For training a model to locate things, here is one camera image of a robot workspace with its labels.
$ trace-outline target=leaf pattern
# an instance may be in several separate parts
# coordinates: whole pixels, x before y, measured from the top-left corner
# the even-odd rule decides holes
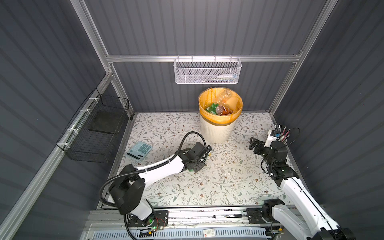
[[[206,166],[198,173],[181,172],[165,177],[144,190],[143,197],[153,205],[261,205],[265,199],[291,200],[260,168],[261,156],[248,149],[250,137],[265,141],[274,127],[268,113],[242,113],[228,141],[211,145]],[[125,155],[119,172],[128,165],[142,166],[174,154],[184,135],[200,132],[199,113],[138,113],[128,151],[137,141],[153,146],[143,161]],[[199,136],[187,137],[183,148],[201,141]]]

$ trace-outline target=marker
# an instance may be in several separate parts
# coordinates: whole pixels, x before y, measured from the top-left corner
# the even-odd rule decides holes
[[[237,218],[243,217],[241,214],[230,214],[230,215],[214,215],[214,218]]]

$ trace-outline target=gray corrugated wall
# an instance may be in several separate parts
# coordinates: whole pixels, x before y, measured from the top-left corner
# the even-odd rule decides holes
[[[2,222],[105,71],[69,1],[0,1],[0,62]],[[14,239],[76,239],[107,175],[63,159]]]
[[[315,199],[357,239],[384,228],[384,1],[339,1],[275,113]]]
[[[244,110],[267,110],[292,63],[243,63],[238,84],[176,84],[172,63],[114,63],[135,112],[198,111],[199,94],[228,87]]]
[[[324,0],[86,0],[110,55],[297,54]]]
[[[86,0],[110,55],[297,54],[325,0]],[[136,112],[197,111],[203,89],[169,63],[115,63]],[[244,110],[268,110],[290,63],[243,63]]]

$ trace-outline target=aluminum rail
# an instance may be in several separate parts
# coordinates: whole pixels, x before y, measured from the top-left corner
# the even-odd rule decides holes
[[[173,62],[178,61],[230,61],[241,59],[241,62],[290,62],[296,63],[300,60],[299,55],[107,55],[109,63],[123,62]]]
[[[106,56],[108,55],[108,51],[92,19],[91,13],[89,12],[87,5],[85,4],[85,0],[70,0],[70,1],[105,71],[108,72],[109,70],[111,70],[112,73],[114,74],[115,77],[112,79],[111,83],[118,97],[129,99],[127,93],[124,90],[124,87],[122,86],[122,83],[116,72],[116,69],[114,68],[113,64],[109,63],[106,59]],[[128,103],[129,103],[129,115],[132,116],[134,113],[134,110],[131,105],[131,101],[129,101]]]

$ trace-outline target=label sticker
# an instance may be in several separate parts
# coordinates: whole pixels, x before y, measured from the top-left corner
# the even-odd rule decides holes
[[[214,237],[214,236],[216,236],[214,228],[203,230],[203,234],[204,234],[204,237]]]

